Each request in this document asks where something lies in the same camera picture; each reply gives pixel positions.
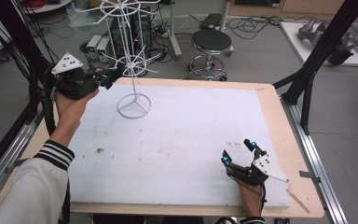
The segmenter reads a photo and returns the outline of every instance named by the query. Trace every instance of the floor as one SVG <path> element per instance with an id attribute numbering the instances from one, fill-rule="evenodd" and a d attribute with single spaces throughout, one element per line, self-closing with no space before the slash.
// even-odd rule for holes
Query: floor
<path id="1" fill-rule="evenodd" d="M 42 26 L 50 32 L 46 35 L 48 45 L 61 57 L 70 52 L 85 62 L 80 45 L 94 34 L 103 34 L 104 25 L 70 28 L 65 10 L 40 15 Z M 153 63 L 146 77 L 177 78 L 187 76 L 186 66 L 199 53 L 190 46 L 191 36 L 199 24 L 192 17 L 178 18 L 176 33 L 183 57 Z M 297 57 L 283 31 L 275 26 L 266 26 L 255 34 L 235 35 L 226 29 L 233 41 L 235 52 L 231 57 L 220 56 L 227 68 L 230 82 L 274 83 L 296 72 L 302 62 Z M 170 46 L 169 41 L 161 40 Z M 35 42 L 41 46 L 40 39 Z M 0 62 L 0 141 L 27 104 L 27 82 L 16 65 L 9 61 Z M 287 86 L 277 90 L 284 93 Z M 358 67 L 323 66 L 315 80 L 310 108 L 310 136 L 318 149 L 324 168 L 349 223 L 358 223 Z M 207 217 L 213 223 L 213 217 Z M 89 215 L 72 215 L 72 223 L 90 223 Z M 160 217 L 151 217 L 150 223 L 158 223 Z M 332 223 L 328 212 L 320 219 L 293 218 L 292 223 Z M 266 223 L 273 223 L 268 218 Z"/>

